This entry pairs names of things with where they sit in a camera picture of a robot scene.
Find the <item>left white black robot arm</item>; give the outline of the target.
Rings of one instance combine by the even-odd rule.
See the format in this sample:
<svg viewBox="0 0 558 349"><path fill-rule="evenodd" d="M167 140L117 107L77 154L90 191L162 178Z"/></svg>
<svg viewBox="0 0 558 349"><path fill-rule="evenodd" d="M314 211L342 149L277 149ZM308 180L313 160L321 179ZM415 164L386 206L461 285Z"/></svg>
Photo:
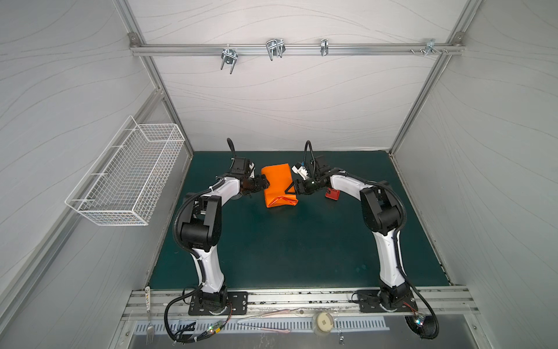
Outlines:
<svg viewBox="0 0 558 349"><path fill-rule="evenodd" d="M222 208L231 199L257 193L270 183L255 173L254 163L233 157L229 170L218 181L198 193L191 193L179 208L173 223L174 241L193 258L199 280L196 295L201 303L214 309L227 301L227 286L222 273L217 245L222 235Z"/></svg>

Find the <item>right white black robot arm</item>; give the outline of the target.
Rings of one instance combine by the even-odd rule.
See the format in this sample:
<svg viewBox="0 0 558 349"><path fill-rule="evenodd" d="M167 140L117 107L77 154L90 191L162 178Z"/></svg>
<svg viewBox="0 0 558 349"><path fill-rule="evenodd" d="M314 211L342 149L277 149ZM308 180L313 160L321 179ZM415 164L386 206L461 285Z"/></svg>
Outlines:
<svg viewBox="0 0 558 349"><path fill-rule="evenodd" d="M309 170L304 163L297 163L291 170L299 177L288 189L297 194L311 195L329 188L360 201L363 221L373 234L380 262L380 290L376 299L385 311L394 312L400 308L411 294L400 248L400 233L406 224L407 212L391 185L386 181L365 180L328 166Z"/></svg>

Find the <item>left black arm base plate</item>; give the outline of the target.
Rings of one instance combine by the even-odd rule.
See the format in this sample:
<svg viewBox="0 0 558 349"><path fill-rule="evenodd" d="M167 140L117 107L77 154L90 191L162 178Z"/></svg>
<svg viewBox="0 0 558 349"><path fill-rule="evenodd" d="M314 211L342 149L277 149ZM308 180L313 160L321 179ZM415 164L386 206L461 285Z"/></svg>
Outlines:
<svg viewBox="0 0 558 349"><path fill-rule="evenodd" d="M246 315L247 292L197 292L188 302L189 316Z"/></svg>

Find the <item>orange wrapping paper sheet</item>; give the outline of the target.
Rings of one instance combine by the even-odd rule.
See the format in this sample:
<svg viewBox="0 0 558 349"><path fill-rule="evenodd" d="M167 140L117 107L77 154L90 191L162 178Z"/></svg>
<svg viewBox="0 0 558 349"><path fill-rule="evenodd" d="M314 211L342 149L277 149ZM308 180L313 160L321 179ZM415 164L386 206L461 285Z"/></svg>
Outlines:
<svg viewBox="0 0 558 349"><path fill-rule="evenodd" d="M293 180L288 164L267 166L262 168L261 173L270 183L269 187L264 190L264 200L268 209L298 204L296 194L289 192L289 186Z"/></svg>

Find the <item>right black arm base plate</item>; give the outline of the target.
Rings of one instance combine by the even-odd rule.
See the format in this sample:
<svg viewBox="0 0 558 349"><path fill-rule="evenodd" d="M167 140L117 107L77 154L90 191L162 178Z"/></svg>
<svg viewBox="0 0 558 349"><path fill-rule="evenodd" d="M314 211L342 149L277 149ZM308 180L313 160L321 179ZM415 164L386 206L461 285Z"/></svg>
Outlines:
<svg viewBox="0 0 558 349"><path fill-rule="evenodd" d="M352 294L350 302L356 304L359 311L365 314L418 312L412 293L396 295L386 289L359 289Z"/></svg>

